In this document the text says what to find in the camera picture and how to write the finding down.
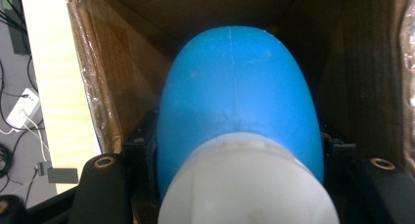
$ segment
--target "blue dome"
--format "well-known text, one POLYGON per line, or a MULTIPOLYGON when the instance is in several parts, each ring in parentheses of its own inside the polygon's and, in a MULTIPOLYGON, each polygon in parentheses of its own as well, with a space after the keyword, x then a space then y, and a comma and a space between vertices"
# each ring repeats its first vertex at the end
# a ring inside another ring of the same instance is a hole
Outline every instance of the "blue dome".
POLYGON ((317 117, 299 66, 278 39, 253 27, 203 32, 174 61, 158 122, 161 197, 191 152, 232 132, 274 140, 323 181, 317 117))

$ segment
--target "plastic wrap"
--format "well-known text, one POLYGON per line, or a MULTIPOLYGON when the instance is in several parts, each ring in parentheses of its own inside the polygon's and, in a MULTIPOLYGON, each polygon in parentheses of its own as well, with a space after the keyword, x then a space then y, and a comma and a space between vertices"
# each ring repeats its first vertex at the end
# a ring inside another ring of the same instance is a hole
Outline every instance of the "plastic wrap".
POLYGON ((415 0, 408 0, 400 31, 404 157, 415 173, 415 0))
POLYGON ((67 1, 101 149, 120 153, 123 138, 136 129, 147 110, 158 105, 169 60, 125 21, 111 1, 67 1))

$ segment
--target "white power adapter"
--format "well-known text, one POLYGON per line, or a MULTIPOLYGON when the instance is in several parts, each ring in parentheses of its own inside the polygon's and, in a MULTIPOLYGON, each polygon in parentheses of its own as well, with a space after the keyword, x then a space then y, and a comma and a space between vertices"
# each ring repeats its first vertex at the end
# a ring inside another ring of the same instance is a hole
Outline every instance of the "white power adapter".
POLYGON ((16 128, 23 128, 28 118, 33 118, 40 108, 40 99, 34 89, 25 88, 6 121, 16 128))

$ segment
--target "white sphere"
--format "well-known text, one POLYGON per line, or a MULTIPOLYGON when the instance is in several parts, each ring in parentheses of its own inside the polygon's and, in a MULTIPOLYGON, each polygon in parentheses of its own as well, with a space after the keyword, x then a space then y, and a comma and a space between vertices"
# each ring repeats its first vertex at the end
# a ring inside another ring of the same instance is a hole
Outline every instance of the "white sphere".
POLYGON ((200 146, 161 205, 160 224, 339 223, 327 192, 294 156, 252 133, 200 146))

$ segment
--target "cardboard box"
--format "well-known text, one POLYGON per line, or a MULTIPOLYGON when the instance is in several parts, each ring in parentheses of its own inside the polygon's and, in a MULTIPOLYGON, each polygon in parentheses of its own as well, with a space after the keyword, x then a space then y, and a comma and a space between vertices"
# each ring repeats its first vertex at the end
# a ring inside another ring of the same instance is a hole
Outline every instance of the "cardboard box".
POLYGON ((406 1, 70 0, 69 12, 107 152, 119 152, 159 104, 187 41, 209 28, 250 25, 274 33, 293 53, 319 117, 356 143, 359 156, 403 161, 412 132, 398 42, 406 1))

